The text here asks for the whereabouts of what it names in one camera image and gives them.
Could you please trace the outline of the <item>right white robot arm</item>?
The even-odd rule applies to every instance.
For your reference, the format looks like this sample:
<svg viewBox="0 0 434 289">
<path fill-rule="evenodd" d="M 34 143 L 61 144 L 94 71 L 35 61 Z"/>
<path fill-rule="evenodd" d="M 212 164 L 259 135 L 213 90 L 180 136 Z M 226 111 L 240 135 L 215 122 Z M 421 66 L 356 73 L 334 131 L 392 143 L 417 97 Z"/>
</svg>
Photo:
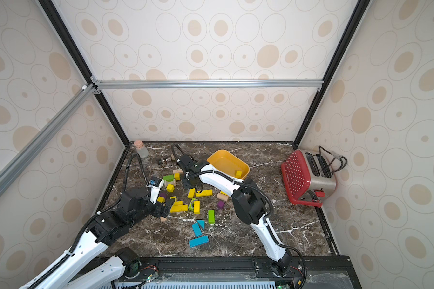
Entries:
<svg viewBox="0 0 434 289">
<path fill-rule="evenodd" d="M 196 161 L 190 155 L 182 155 L 177 164 L 185 173 L 184 186 L 196 189 L 203 184 L 211 185 L 227 194 L 240 221 L 251 226 L 262 242 L 267 257 L 272 260 L 272 270 L 277 276 L 284 276 L 293 269 L 292 254 L 295 252 L 301 264 L 297 270 L 306 277 L 305 259 L 300 251 L 285 245 L 279 239 L 270 222 L 274 207 L 269 197 L 250 179 L 238 179 L 219 171 L 207 161 Z"/>
</svg>

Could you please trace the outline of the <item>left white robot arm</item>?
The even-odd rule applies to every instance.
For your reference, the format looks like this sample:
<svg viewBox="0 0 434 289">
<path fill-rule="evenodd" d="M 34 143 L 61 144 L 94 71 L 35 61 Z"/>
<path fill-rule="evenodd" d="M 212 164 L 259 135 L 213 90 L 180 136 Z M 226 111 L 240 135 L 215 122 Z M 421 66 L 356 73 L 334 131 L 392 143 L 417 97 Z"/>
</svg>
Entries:
<svg viewBox="0 0 434 289">
<path fill-rule="evenodd" d="M 104 211 L 93 215 L 77 233 L 71 247 L 51 265 L 23 287 L 25 289 L 97 289 L 113 284 L 119 278 L 136 278 L 141 260 L 130 248 L 118 250 L 114 256 L 84 275 L 82 269 L 104 252 L 130 229 L 148 216 L 166 218 L 171 201 L 157 199 L 164 180 L 152 177 L 143 187 L 127 189 L 122 185 L 119 199 Z"/>
</svg>

